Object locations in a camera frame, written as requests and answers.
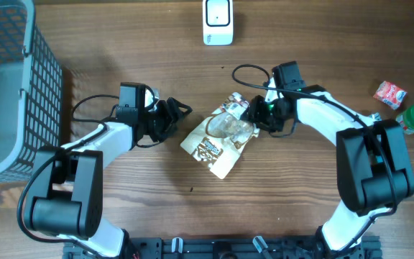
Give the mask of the blue mouthwash bottle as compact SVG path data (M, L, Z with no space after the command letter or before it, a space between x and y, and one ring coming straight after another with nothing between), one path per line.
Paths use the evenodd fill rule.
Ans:
M379 112L370 114L369 117L372 118L374 121L382 121L382 118Z

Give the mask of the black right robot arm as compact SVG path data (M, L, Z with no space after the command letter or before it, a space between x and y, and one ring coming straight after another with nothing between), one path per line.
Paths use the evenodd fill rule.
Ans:
M414 175L405 136L394 119L366 117L335 100L322 86L306 85L295 61L266 74L257 95L241 116L272 137L283 138L290 120L322 134L336 148L339 205L318 227L311 247L283 246L312 258L370 258L365 232L381 217L393 215L414 194Z

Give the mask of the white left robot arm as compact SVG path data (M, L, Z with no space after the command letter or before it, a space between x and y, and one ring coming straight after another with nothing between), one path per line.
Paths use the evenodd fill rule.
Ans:
M60 147L40 147L34 173L17 205L17 223L30 239L62 243L68 258L139 258L129 233L102 217L104 169L148 136L171 137L192 109L159 98L143 83L122 83L110 115L88 135Z

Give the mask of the snack packet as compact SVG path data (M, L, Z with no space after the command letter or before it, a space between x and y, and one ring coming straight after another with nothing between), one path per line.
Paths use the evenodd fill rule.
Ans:
M204 119L180 146L220 179L225 178L240 158L245 145L259 136L258 127L242 119L249 102L232 93Z

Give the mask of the red white small box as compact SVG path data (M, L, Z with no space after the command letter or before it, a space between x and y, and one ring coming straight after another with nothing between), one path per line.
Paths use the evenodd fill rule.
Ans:
M391 109L397 110L406 95L407 91L403 90L399 86L388 81L383 81L379 85L379 88L376 90L373 97L376 100L388 105Z

